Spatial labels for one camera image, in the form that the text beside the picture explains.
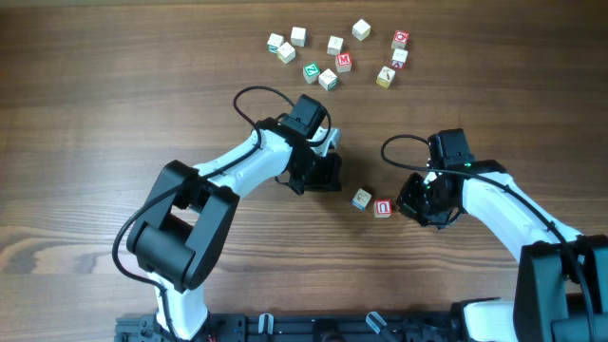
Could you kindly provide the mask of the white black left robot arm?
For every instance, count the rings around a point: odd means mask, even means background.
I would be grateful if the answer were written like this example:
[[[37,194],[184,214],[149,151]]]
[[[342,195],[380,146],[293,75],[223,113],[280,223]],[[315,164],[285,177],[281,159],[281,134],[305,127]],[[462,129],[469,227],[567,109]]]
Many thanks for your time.
[[[159,308],[154,334],[165,341],[197,341],[208,331],[205,279],[222,252],[239,202],[268,179],[290,174],[288,186],[337,192],[341,158],[337,128],[267,118],[226,154],[189,166],[171,161],[144,205],[123,225],[124,243],[144,270],[134,278],[154,286]]]

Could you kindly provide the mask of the blue letter H block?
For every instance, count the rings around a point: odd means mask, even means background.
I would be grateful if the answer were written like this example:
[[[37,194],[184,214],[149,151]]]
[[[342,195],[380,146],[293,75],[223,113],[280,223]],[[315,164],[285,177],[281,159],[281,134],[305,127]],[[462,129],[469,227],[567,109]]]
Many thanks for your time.
[[[359,188],[351,200],[351,204],[364,211],[372,198],[371,192],[364,188]]]

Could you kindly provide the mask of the red letter U block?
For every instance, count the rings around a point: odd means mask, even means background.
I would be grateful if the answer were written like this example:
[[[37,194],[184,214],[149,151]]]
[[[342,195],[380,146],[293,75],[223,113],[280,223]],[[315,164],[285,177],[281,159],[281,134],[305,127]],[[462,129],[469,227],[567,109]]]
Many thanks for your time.
[[[377,219],[386,219],[392,215],[392,205],[389,199],[377,199],[374,202],[373,213]]]

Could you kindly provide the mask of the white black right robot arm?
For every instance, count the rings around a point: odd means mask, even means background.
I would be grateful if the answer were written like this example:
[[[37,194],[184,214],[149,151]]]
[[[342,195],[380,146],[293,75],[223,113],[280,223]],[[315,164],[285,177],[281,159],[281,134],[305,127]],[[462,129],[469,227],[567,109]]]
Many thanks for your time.
[[[519,265],[511,300],[455,305],[460,341],[604,341],[607,237],[586,236],[529,198],[496,161],[414,166],[397,206],[422,226],[468,214]]]

